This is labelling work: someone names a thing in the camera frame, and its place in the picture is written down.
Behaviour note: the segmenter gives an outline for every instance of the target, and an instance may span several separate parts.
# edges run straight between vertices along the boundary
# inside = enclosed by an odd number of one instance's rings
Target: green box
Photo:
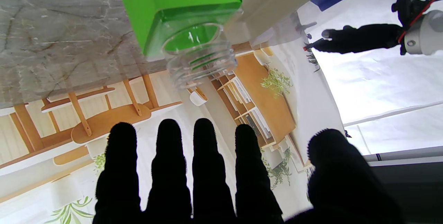
[[[202,23],[225,24],[242,0],[123,0],[123,4],[142,53],[158,58],[172,35]],[[189,43],[175,45],[187,48]]]

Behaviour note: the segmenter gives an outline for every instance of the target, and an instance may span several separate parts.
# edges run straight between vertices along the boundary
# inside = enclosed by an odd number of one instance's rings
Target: red cable
[[[431,4],[434,2],[435,0],[430,0],[429,3],[423,8],[423,10],[417,15],[417,17],[409,24],[409,27],[411,27],[412,25],[414,25],[415,22],[418,21],[418,19],[420,19],[420,17],[423,15],[423,13],[429,9],[429,7],[431,6]],[[404,36],[406,35],[406,31],[403,31],[403,33],[401,34],[400,38],[398,38],[398,42],[401,43],[401,41],[403,40]]]

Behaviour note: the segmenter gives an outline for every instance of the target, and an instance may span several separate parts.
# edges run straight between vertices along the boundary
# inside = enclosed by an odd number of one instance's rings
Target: white backdrop
[[[302,24],[318,23],[306,30],[316,41],[328,28],[400,25],[397,14],[391,12],[395,1],[343,0],[324,12],[309,2],[298,13]],[[443,2],[434,3],[432,9],[443,10]],[[439,106],[399,114],[405,109],[443,102],[443,52],[401,56],[399,49],[346,55],[314,51],[345,129],[353,136],[350,142],[364,154],[443,145]],[[395,116],[371,119],[386,114]]]

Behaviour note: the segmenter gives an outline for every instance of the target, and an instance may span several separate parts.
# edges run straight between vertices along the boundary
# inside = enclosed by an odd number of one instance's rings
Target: green plant
[[[268,177],[275,179],[274,184],[271,186],[272,190],[274,190],[278,186],[278,184],[283,183],[284,176],[288,180],[289,186],[291,186],[291,181],[290,181],[289,176],[292,175],[292,173],[289,171],[289,166],[288,166],[290,159],[291,159],[291,149],[288,148],[284,152],[283,161],[280,164],[278,164],[277,167],[272,169],[271,166],[269,165],[268,161],[266,161],[266,159],[264,159],[264,157],[261,156],[261,161],[263,162],[264,166],[266,167],[266,170],[268,172]]]
[[[60,224],[70,224],[71,222],[75,224],[81,224],[79,217],[84,218],[93,218],[94,215],[90,213],[86,213],[82,210],[79,210],[79,208],[83,208],[89,203],[91,203],[92,198],[85,197],[83,203],[81,203],[81,200],[78,200],[77,202],[70,203],[63,208],[60,208],[59,210],[53,211],[51,216],[55,216],[55,219],[52,219],[50,221],[46,221],[45,223],[52,223],[56,221],[60,221]]]
[[[314,72],[318,72],[320,70],[320,64],[318,64],[317,58],[315,58],[315,55],[312,53],[312,49],[309,48],[306,50],[306,52],[309,52],[310,55],[306,55],[307,61],[311,64],[314,64],[315,66],[318,66],[318,69]]]
[[[95,173],[97,174],[97,176],[100,175],[100,173],[105,169],[105,153],[100,154],[96,157],[94,157],[94,163],[95,163]]]
[[[263,79],[261,86],[264,88],[270,88],[274,91],[274,98],[277,98],[283,93],[289,93],[288,87],[292,87],[291,81],[288,77],[285,77],[283,73],[278,72],[277,69],[270,69],[269,76]]]

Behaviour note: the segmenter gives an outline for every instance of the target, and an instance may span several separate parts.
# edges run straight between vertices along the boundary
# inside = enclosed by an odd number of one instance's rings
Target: wooden shelving unit
[[[272,90],[261,87],[268,71],[253,54],[237,57],[234,74],[212,81],[237,125],[249,124],[260,147],[269,147],[285,139],[296,125],[283,97],[274,98]]]

